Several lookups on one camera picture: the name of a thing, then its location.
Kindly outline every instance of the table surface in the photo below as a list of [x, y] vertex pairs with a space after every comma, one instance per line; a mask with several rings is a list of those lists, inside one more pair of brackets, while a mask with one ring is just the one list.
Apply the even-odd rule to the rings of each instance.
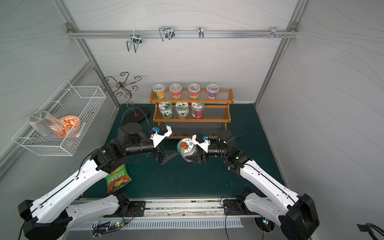
[[[153, 122], [154, 104], [135, 104], [134, 107], [148, 107], [151, 111], [148, 121], [151, 127], [157, 126], [157, 123]], [[122, 105], [106, 142], [117, 136], [117, 129], [126, 111], [127, 106]], [[244, 150], [261, 168], [284, 184], [253, 104], [231, 104], [230, 114], [232, 121], [228, 123], [228, 129], [234, 136], [243, 135], [243, 138], [237, 140], [238, 148]], [[145, 119], [140, 124], [143, 126], [143, 132], [149, 131]], [[175, 151], [178, 141], [178, 139], [163, 140], [160, 143], [162, 152]], [[145, 155], [135, 156], [134, 160], [144, 157]], [[127, 158], [126, 167], [133, 181], [122, 190], [130, 198], [236, 197], [244, 189], [265, 196], [249, 181], [233, 171], [228, 171], [220, 158], [211, 157], [208, 164], [200, 166], [177, 156], [167, 164], [159, 165], [154, 157], [149, 155], [140, 162], [133, 162], [132, 158]], [[101, 179], [85, 191], [83, 197], [102, 198], [106, 195], [107, 183], [105, 179]]]

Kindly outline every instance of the orange and white bowl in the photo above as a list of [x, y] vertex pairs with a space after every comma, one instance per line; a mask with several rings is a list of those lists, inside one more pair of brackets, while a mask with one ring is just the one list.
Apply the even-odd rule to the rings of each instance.
[[66, 116], [60, 118], [59, 121], [63, 124], [63, 131], [59, 137], [71, 137], [79, 132], [80, 119], [76, 116]]

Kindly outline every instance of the wooden shelf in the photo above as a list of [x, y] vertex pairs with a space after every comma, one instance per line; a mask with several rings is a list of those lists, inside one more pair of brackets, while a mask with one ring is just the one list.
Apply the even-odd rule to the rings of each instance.
[[[227, 129], [227, 123], [231, 122], [231, 115], [229, 113], [229, 104], [234, 103], [232, 89], [220, 90], [215, 99], [209, 99], [206, 90], [201, 90], [198, 99], [191, 99], [188, 90], [182, 90], [179, 99], [172, 98], [169, 90], [166, 90], [164, 99], [157, 99], [156, 94], [151, 91], [149, 102], [155, 104], [155, 113], [153, 121], [158, 124], [165, 123], [172, 128], [174, 135], [168, 137], [170, 139], [183, 139], [192, 137], [196, 133], [202, 133], [205, 136], [210, 136], [219, 130]], [[165, 119], [161, 116], [158, 109], [160, 102], [173, 103], [172, 111], [173, 116]], [[199, 102], [205, 103], [204, 115], [201, 118], [194, 118], [192, 116], [191, 105], [189, 105], [189, 117], [180, 119], [177, 116], [175, 103], [177, 102]], [[211, 139], [216, 139], [217, 136], [211, 136]]]
[[208, 93], [206, 90], [201, 90], [199, 93], [199, 97], [197, 99], [190, 98], [188, 90], [181, 91], [181, 97], [179, 99], [174, 99], [169, 90], [166, 90], [165, 97], [163, 99], [157, 99], [156, 94], [151, 91], [149, 96], [150, 103], [160, 103], [160, 102], [199, 102], [199, 103], [234, 103], [235, 99], [233, 97], [232, 89], [229, 90], [220, 90], [215, 99], [209, 99]]
[[155, 113], [153, 116], [154, 122], [231, 122], [231, 115], [229, 113], [229, 104], [226, 105], [205, 105], [204, 115], [201, 118], [194, 118], [192, 116], [191, 105], [189, 105], [189, 117], [180, 119], [177, 116], [175, 105], [172, 105], [173, 117], [165, 119], [161, 116], [157, 104], [155, 106]]

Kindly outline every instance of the wire basket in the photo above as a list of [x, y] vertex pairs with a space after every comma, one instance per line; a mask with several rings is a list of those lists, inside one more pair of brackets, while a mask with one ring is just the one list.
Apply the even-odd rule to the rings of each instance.
[[44, 136], [27, 122], [12, 141], [40, 156], [73, 156], [105, 99], [98, 86], [72, 86], [65, 81], [36, 112], [46, 110], [57, 119], [76, 116], [74, 125], [79, 126], [60, 138]]

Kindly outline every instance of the snack bag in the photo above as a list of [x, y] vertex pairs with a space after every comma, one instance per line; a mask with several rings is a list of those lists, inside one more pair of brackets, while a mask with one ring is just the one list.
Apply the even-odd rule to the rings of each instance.
[[118, 167], [110, 175], [106, 176], [105, 180], [107, 180], [108, 195], [111, 195], [113, 192], [132, 181], [132, 178], [128, 175], [127, 168], [124, 164]]

